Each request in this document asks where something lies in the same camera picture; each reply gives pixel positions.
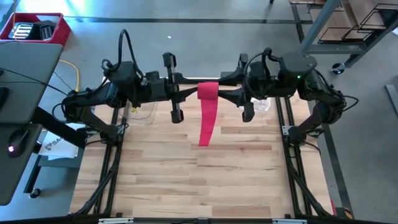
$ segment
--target red bin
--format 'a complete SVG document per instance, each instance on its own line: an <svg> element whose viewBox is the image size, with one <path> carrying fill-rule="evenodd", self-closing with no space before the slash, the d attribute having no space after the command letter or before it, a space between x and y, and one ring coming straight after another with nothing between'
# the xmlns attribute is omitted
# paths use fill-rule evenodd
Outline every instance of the red bin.
<svg viewBox="0 0 398 224"><path fill-rule="evenodd" d="M6 25L0 33L0 41L10 40L8 38L9 33L12 30L13 14L8 19ZM65 46L67 43L70 27L63 18L62 13L28 13L28 12L17 12L15 23L17 22L39 22L40 19L37 16L58 16L60 20L55 26L55 30L49 40L17 40L18 42L28 42L28 43L42 43L42 44L62 44Z"/></svg>

